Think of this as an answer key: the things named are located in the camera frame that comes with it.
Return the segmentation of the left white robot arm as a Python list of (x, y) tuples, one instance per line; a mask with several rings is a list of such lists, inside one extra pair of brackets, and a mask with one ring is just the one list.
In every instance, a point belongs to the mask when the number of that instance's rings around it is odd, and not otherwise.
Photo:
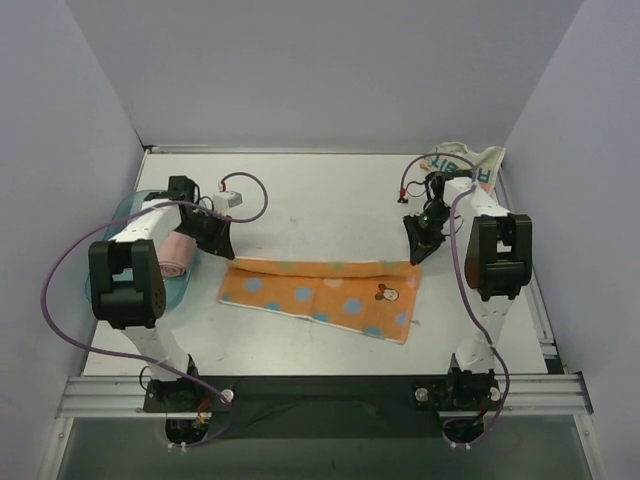
[(181, 412), (195, 409), (205, 394), (192, 357), (161, 320), (167, 306), (157, 250), (172, 233), (195, 241), (202, 251), (233, 260), (230, 220), (196, 205), (196, 184), (171, 176), (164, 191), (145, 197), (139, 215), (88, 250), (94, 316), (121, 331), (146, 362), (150, 391)]

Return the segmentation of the orange polka dot towel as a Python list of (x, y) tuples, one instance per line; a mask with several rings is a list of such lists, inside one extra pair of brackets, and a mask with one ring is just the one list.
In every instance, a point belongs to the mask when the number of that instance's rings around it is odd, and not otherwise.
[(403, 344), (419, 283), (420, 268), (407, 260), (305, 262), (238, 257), (228, 263), (217, 300)]

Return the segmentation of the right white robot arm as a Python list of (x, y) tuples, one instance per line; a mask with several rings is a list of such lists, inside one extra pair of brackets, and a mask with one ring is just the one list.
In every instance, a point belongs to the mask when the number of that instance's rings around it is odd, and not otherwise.
[(418, 265), (451, 244), (455, 280), (472, 324), (449, 371), (415, 388), (420, 407), (482, 412), (508, 391), (495, 379), (506, 365), (497, 344), (507, 314), (532, 277), (532, 220), (502, 207), (470, 174), (431, 173), (421, 194), (405, 192), (409, 260)]

